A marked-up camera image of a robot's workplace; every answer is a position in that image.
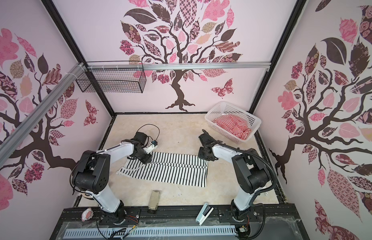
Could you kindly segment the small pink round object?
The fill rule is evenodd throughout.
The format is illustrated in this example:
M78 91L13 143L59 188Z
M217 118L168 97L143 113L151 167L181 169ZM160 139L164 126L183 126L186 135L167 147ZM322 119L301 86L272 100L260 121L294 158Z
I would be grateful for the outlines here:
M92 219L94 216L94 211L91 208L86 209L85 211L82 212L81 214L81 221L85 222L90 219Z

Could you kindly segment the black white striped tank top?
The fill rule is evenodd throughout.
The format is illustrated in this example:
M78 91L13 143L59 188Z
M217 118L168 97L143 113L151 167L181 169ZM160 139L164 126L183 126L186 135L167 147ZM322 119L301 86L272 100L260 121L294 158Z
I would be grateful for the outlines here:
M150 163L145 165L139 160L128 159L117 174L139 180L205 188L208 162L195 155L153 152Z

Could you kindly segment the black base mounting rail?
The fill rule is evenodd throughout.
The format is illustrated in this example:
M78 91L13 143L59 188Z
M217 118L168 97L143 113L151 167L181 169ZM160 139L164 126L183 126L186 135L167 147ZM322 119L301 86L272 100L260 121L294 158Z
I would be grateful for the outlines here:
M232 225L240 225L246 223L260 223L262 216L267 219L271 217L281 217L283 219L292 218L297 220L300 218L294 204L265 204L263 207L256 206L253 210L244 214L242 221L235 220L231 206L229 205L213 205L213 211L208 216L207 220L218 220L219 223L228 223ZM86 207L77 207L64 209L59 217L58 223L54 228L54 232L58 233L64 223L81 224L81 215L86 210ZM137 223L160 223L172 220L191 220L196 221L197 215L202 209L202 206L159 206L156 213L149 213L148 207L125 207L125 220L119 221L116 224L111 218L106 217L99 207L92 208L94 216L84 224L98 224L99 227L125 227L132 226Z

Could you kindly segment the silver aluminium rail left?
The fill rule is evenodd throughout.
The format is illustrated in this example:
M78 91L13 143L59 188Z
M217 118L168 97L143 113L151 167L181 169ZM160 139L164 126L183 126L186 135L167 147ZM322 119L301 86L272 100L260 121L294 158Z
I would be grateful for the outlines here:
M63 95L63 92L84 73L85 66L83 63L77 63L62 78L58 85L48 94L28 117L20 123L13 133L0 145L0 168L10 158L12 153L20 143L31 133L33 128L44 117L48 110Z

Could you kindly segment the white plastic laundry basket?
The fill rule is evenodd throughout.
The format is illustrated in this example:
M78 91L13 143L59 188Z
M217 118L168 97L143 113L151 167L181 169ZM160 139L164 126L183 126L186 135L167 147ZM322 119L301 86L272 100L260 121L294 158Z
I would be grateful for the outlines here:
M261 119L225 101L205 115L210 128L236 144L245 143L261 126Z

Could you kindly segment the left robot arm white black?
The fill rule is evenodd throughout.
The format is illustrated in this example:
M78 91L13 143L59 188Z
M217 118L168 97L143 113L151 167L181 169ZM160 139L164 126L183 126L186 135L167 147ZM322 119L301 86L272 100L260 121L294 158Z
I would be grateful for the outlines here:
M152 161L152 151L157 146L157 140L149 141L146 134L136 132L133 139L123 140L110 149L85 151L71 173L70 183L75 190L92 196L105 220L115 225L122 224L127 213L124 203L109 186L111 164L129 157L146 165Z

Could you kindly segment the silver aluminium rail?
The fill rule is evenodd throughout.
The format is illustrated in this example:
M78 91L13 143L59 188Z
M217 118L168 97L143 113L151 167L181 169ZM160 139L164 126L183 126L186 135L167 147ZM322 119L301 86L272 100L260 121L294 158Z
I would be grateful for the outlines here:
M0 145L0 168L10 158L12 153L20 143L31 133L33 128L44 117L48 110L63 95L63 92L84 73L85 66L83 63L77 63L62 78L58 85L48 94L28 117L20 123L13 133Z
M103 62L94 62L92 65L87 63L88 70L142 70L142 71L163 71L163 70L205 70L205 69L269 69L269 62L234 62L234 63L188 63L188 64L136 64L129 62L119 65L105 64Z

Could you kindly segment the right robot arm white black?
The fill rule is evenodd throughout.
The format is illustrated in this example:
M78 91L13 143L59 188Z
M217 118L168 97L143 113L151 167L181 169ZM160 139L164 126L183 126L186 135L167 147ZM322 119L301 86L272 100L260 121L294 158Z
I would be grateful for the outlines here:
M199 136L202 146L198 157L206 161L225 160L232 164L240 186L231 203L231 214L242 222L254 211L254 201L262 193L273 190L277 175L273 167L255 149L241 150L214 139L206 130Z

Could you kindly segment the red white striped tank top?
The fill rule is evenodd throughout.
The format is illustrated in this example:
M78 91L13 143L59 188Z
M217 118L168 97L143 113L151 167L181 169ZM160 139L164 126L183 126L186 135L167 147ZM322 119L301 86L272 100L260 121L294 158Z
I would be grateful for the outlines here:
M245 119L232 114L216 118L213 123L241 140L246 140L252 132Z

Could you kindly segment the silver aluminium rail back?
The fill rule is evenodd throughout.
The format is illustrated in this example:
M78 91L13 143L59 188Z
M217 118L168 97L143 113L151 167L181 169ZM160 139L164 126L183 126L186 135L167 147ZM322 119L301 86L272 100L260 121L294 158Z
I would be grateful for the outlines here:
M105 64L103 62L94 62L92 65L87 63L88 70L142 70L142 71L163 71L163 70L205 70L205 69L269 69L269 62L234 62L234 63L188 63L188 64L136 64L129 62L119 65Z

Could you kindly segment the white green handheld device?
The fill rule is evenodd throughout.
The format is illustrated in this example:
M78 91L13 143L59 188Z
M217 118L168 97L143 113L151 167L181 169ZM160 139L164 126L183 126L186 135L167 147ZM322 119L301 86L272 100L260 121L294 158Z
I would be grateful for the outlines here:
M210 206L208 203L204 203L203 207L196 217L196 222L201 226L213 210L214 208L212 206Z

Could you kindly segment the small tan rectangular device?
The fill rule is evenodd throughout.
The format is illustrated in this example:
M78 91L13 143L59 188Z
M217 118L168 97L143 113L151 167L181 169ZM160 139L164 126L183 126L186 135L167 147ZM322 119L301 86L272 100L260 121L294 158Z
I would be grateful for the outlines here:
M158 190L153 190L152 193L151 193L151 196L150 196L150 200L149 200L149 203L148 203L148 213L150 214L155 214L157 209L158 209L158 205L159 205L159 201L160 201L160 196L161 196L161 192L158 191Z

